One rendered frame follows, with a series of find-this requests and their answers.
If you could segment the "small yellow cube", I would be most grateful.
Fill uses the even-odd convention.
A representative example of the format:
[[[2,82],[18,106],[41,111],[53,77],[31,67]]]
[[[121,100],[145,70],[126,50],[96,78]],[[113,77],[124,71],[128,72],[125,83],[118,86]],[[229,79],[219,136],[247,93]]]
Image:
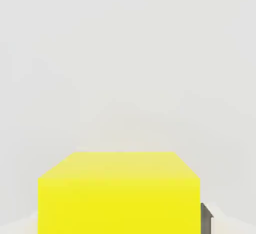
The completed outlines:
[[[75,152],[38,179],[38,234],[201,234],[200,178],[174,152]]]

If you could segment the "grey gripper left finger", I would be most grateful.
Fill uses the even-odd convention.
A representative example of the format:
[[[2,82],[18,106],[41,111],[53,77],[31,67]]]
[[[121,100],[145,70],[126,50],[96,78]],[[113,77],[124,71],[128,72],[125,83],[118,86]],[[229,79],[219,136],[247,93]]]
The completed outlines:
[[[3,234],[38,234],[38,212],[4,225]]]

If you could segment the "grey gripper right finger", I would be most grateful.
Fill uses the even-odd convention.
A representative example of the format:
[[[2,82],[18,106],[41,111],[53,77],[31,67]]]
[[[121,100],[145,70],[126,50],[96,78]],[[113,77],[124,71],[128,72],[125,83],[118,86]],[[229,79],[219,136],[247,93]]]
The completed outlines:
[[[248,234],[248,225],[201,202],[201,234]]]

